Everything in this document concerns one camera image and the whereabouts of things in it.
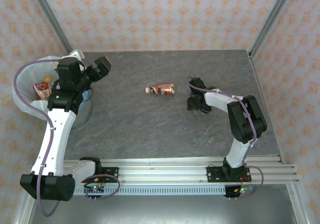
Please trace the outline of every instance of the brown bottle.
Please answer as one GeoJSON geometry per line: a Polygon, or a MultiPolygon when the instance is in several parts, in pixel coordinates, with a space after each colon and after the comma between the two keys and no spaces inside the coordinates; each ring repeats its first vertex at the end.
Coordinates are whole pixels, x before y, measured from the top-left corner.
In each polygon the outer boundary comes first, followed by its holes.
{"type": "Polygon", "coordinates": [[[154,93],[158,95],[174,95],[175,88],[175,84],[162,84],[155,87],[146,87],[145,92],[147,94],[154,93]]]}

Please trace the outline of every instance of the wall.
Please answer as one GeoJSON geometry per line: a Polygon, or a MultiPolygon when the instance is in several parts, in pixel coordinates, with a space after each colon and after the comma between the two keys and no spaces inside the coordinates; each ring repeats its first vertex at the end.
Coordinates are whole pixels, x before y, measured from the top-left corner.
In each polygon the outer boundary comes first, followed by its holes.
{"type": "Polygon", "coordinates": [[[254,64],[277,141],[320,223],[320,0],[289,0],[254,64]]]}
{"type": "Polygon", "coordinates": [[[12,79],[26,62],[65,54],[36,0],[0,0],[0,216],[12,223],[22,173],[29,173],[45,123],[22,114],[11,99],[12,79]]]}
{"type": "Polygon", "coordinates": [[[47,0],[83,51],[250,50],[277,0],[47,0]]]}

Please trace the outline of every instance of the gray floor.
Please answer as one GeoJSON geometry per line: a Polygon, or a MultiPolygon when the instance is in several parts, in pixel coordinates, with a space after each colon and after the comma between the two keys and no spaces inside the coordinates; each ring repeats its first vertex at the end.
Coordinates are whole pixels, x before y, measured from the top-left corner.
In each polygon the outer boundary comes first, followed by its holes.
{"type": "MultiPolygon", "coordinates": [[[[43,201],[47,211],[54,201],[43,201]]],[[[224,196],[113,196],[89,202],[84,196],[62,201],[52,217],[33,208],[29,224],[295,224],[285,185],[265,185],[237,201],[224,196]]]]}
{"type": "MultiPolygon", "coordinates": [[[[233,136],[228,115],[187,111],[188,76],[235,95],[254,95],[263,108],[244,50],[85,53],[85,64],[100,56],[111,72],[93,84],[92,117],[71,131],[66,159],[225,156],[233,136]],[[145,87],[175,83],[174,96],[146,94],[145,87]]],[[[273,130],[250,154],[278,154],[273,130]]]]}

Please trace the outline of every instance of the white plastic bag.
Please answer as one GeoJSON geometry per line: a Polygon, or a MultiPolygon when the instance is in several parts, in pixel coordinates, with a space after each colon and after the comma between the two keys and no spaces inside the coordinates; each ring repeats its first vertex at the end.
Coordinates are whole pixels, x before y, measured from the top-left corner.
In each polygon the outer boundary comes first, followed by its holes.
{"type": "MultiPolygon", "coordinates": [[[[61,57],[47,56],[39,60],[59,60],[60,58],[61,57]]],[[[48,102],[45,100],[37,100],[35,91],[33,90],[33,85],[38,82],[43,82],[45,77],[48,75],[51,76],[53,80],[58,79],[59,76],[53,69],[53,66],[56,66],[57,64],[57,62],[44,62],[30,65],[22,70],[16,80],[16,85],[21,96],[32,106],[44,111],[45,113],[48,113],[48,102]]],[[[12,98],[14,103],[23,112],[33,115],[39,119],[46,120],[40,113],[34,111],[21,102],[14,89],[12,89],[12,98]]]]}

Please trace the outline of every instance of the trash bin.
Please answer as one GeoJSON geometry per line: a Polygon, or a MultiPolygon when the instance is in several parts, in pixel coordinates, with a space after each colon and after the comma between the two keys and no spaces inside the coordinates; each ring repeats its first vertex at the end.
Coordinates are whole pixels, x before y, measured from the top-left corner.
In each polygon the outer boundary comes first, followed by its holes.
{"type": "MultiPolygon", "coordinates": [[[[54,60],[54,59],[60,59],[60,57],[56,56],[47,56],[44,58],[41,58],[39,60],[54,60]]],[[[22,70],[22,72],[19,74],[16,83],[17,88],[22,95],[22,97],[32,106],[44,111],[45,113],[48,113],[48,102],[45,100],[37,100],[36,94],[33,90],[33,85],[38,82],[44,81],[44,78],[46,76],[51,76],[53,80],[56,80],[59,78],[58,74],[54,71],[53,65],[57,64],[56,62],[44,62],[44,63],[38,63],[34,65],[30,65],[22,70]]],[[[21,100],[18,98],[16,92],[14,89],[12,89],[12,98],[14,103],[19,107],[19,109],[29,115],[33,115],[41,120],[46,120],[40,113],[37,111],[34,111],[33,109],[26,106],[21,100]]],[[[87,100],[89,98],[88,91],[85,91],[83,93],[83,100],[86,100],[82,102],[79,106],[78,114],[75,118],[75,121],[73,123],[73,126],[71,129],[77,129],[81,126],[83,126],[91,117],[92,114],[92,105],[90,100],[87,100]]]]}

